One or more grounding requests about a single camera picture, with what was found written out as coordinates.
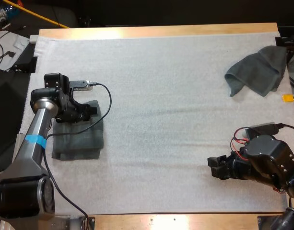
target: folded towel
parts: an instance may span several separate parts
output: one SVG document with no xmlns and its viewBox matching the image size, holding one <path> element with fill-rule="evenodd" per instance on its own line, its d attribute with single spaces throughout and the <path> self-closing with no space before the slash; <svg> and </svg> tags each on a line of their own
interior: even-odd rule
<svg viewBox="0 0 294 230">
<path fill-rule="evenodd" d="M 233 65 L 224 78 L 231 88 L 233 97 L 246 85 L 265 97 L 276 91 L 285 71 L 286 48 L 267 46 Z"/>
</svg>

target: dark gray cloth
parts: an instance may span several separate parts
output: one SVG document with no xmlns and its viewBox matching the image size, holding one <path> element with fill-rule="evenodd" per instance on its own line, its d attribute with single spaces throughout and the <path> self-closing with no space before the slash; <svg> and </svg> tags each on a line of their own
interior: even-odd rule
<svg viewBox="0 0 294 230">
<path fill-rule="evenodd" d="M 97 114 L 90 121 L 77 123 L 53 123 L 54 133 L 75 133 L 89 127 L 101 118 L 98 101 L 87 102 L 97 108 Z M 103 148 L 103 120 L 78 135 L 54 136 L 52 158 L 61 161 L 99 159 Z"/>
<path fill-rule="evenodd" d="M 286 48 L 267 46 L 233 65 L 224 76 L 233 97 L 245 85 L 265 97 L 276 91 L 285 71 Z"/>
</svg>

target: yellow tag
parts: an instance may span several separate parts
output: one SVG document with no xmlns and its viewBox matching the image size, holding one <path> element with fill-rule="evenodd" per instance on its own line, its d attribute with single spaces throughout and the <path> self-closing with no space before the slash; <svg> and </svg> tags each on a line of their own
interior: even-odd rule
<svg viewBox="0 0 294 230">
<path fill-rule="evenodd" d="M 282 95 L 282 100 L 284 102 L 294 102 L 294 97 L 292 94 L 283 94 Z"/>
</svg>

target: wooden table edge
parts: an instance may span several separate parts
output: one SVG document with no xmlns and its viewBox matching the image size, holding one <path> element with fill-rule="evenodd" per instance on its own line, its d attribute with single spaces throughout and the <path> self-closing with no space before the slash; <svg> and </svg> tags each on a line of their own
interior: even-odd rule
<svg viewBox="0 0 294 230">
<path fill-rule="evenodd" d="M 39 31 L 39 36 L 66 40 L 93 40 L 184 35 L 223 35 L 266 32 L 278 32 L 277 24 L 244 23 L 144 27 L 42 29 Z"/>
</svg>

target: yellow object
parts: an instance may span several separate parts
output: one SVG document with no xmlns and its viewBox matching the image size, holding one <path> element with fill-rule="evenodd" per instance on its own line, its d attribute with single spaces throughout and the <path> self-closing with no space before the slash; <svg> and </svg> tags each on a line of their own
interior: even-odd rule
<svg viewBox="0 0 294 230">
<path fill-rule="evenodd" d="M 10 5 L 14 6 L 14 7 L 17 7 L 17 8 L 19 8 L 20 10 L 25 11 L 25 12 L 27 12 L 27 13 L 29 13 L 29 14 L 31 14 L 31 15 L 37 17 L 37 18 L 41 18 L 41 19 L 43 19 L 43 20 L 45 20 L 45 21 L 47 21 L 47 22 L 49 22 L 49 23 L 52 23 L 52 24 L 55 24 L 55 25 L 59 25 L 60 27 L 63 27 L 63 28 L 69 28 L 69 27 L 67 27 L 67 26 L 65 26 L 65 25 L 63 25 L 63 24 L 60 24 L 60 23 L 58 24 L 57 22 L 55 22 L 55 21 L 53 21 L 53 20 L 51 20 L 51 19 L 48 19 L 48 18 L 46 18 L 46 17 L 44 17 L 44 16 L 41 16 L 41 15 L 39 15 L 39 14 L 37 14 L 37 13 L 34 13 L 34 12 L 32 12 L 32 11 L 29 11 L 28 9 L 26 9 L 26 8 L 24 8 L 24 7 L 22 7 L 22 6 L 19 6 L 19 5 L 15 4 L 15 3 L 11 2 L 11 1 L 8 1 L 8 0 L 3 0 L 3 1 L 4 1 L 5 3 L 10 4 Z"/>
<path fill-rule="evenodd" d="M 294 102 L 294 97 L 292 94 L 283 94 L 282 95 L 282 100 L 284 102 Z"/>
</svg>

